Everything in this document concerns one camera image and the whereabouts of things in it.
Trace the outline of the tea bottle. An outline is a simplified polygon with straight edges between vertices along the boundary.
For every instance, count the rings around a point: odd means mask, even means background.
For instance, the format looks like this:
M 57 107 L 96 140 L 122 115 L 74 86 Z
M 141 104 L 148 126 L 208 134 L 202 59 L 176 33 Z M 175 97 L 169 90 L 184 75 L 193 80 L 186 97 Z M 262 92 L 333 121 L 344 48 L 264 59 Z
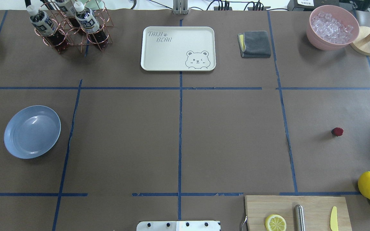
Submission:
M 47 13 L 40 10 L 38 6 L 31 4 L 26 9 L 30 15 L 30 22 L 36 31 L 53 45 L 57 51 L 66 50 L 68 43 L 65 35 L 58 30 L 57 23 L 53 22 Z
M 61 12 L 66 16 L 71 25 L 75 28 L 80 28 L 80 24 L 76 19 L 76 9 L 74 8 L 73 0 L 55 0 L 56 5 Z
M 99 24 L 92 9 L 86 7 L 82 2 L 75 1 L 75 17 L 84 32 L 88 34 L 88 40 L 99 49 L 103 49 L 108 43 L 108 36 L 104 28 Z

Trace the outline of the yellow plastic knife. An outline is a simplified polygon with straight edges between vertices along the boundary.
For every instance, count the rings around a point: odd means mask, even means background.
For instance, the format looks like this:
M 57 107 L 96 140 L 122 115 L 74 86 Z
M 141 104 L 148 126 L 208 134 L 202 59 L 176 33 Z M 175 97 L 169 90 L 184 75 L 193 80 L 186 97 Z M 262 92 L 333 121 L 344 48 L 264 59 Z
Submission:
M 330 213 L 330 229 L 331 231 L 338 231 L 338 215 L 337 207 L 333 206 Z

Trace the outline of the cream bear tray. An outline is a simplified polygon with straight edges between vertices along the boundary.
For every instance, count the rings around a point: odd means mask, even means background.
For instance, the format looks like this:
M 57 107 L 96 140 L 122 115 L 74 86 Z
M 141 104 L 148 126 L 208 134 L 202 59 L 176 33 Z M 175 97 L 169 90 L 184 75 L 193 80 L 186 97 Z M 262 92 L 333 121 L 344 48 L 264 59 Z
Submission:
M 210 27 L 149 26 L 142 37 L 145 71 L 212 71 L 215 33 Z

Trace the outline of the steel rod black cap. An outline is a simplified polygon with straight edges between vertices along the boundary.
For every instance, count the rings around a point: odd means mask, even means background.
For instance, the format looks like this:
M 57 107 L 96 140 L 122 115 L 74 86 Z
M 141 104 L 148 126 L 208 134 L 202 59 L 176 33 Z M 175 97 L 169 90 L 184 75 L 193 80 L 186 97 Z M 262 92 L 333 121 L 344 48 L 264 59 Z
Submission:
M 295 205 L 294 214 L 296 217 L 296 228 L 297 231 L 305 231 L 305 222 L 304 222 L 304 208 L 300 204 Z

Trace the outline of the red strawberry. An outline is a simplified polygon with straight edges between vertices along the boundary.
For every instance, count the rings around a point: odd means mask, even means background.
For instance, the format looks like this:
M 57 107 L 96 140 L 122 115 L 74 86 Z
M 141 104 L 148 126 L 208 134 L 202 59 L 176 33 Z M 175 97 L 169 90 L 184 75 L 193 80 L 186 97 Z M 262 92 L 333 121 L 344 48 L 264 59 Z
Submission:
M 332 135 L 339 137 L 342 136 L 344 133 L 344 130 L 340 127 L 335 127 L 331 130 Z

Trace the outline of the grey folded cloth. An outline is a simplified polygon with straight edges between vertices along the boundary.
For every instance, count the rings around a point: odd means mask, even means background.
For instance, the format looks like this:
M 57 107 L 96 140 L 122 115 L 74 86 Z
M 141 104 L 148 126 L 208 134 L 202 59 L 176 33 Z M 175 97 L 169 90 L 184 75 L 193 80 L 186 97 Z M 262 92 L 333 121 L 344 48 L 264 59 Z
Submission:
M 237 35 L 242 58 L 269 58 L 271 49 L 266 31 L 245 31 Z

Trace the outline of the pink bowl of ice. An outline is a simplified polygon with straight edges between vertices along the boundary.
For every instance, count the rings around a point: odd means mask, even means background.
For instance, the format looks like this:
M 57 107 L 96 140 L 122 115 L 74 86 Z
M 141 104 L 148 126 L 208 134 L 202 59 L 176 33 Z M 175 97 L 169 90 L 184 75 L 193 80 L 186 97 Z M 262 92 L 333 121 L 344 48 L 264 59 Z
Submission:
M 348 10 L 334 5 L 315 8 L 307 23 L 309 42 L 323 51 L 334 51 L 351 44 L 359 35 L 359 23 Z

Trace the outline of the lemon half slice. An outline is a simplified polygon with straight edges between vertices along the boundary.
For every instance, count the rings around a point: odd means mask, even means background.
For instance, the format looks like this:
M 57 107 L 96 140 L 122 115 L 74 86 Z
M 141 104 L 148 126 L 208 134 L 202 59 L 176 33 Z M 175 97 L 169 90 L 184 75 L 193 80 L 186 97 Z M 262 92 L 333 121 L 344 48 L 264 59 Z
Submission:
M 287 228 L 286 220 L 278 214 L 267 216 L 264 226 L 267 231 L 286 231 Z

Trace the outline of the blue plate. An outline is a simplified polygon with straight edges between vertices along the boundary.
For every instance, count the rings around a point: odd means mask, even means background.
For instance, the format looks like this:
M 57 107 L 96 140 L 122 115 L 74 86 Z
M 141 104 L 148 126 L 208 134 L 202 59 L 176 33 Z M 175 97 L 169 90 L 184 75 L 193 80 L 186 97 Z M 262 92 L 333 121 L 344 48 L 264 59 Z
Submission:
M 53 109 L 29 106 L 16 113 L 6 126 L 4 144 L 20 159 L 33 159 L 47 153 L 58 141 L 61 121 Z

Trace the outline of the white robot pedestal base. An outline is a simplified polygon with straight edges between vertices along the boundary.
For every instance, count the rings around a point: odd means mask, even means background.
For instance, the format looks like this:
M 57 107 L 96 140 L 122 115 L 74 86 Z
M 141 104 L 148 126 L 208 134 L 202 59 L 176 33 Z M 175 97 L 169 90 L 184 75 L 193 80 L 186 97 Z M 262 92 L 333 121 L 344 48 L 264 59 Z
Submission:
M 137 231 L 220 231 L 221 224 L 214 220 L 197 221 L 142 221 Z

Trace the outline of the wooden cutting board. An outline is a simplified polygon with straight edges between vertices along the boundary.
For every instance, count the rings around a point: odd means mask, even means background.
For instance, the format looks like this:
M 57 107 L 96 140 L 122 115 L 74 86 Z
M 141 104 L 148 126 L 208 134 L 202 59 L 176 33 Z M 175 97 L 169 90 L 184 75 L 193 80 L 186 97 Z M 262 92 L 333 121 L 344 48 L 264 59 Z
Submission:
M 246 195 L 245 212 L 249 231 L 265 231 L 265 220 L 271 214 L 282 216 L 287 231 L 296 231 L 294 208 L 304 209 L 304 224 L 307 231 L 330 231 L 330 215 L 337 208 L 339 231 L 351 231 L 351 222 L 345 197 L 342 196 L 265 196 Z

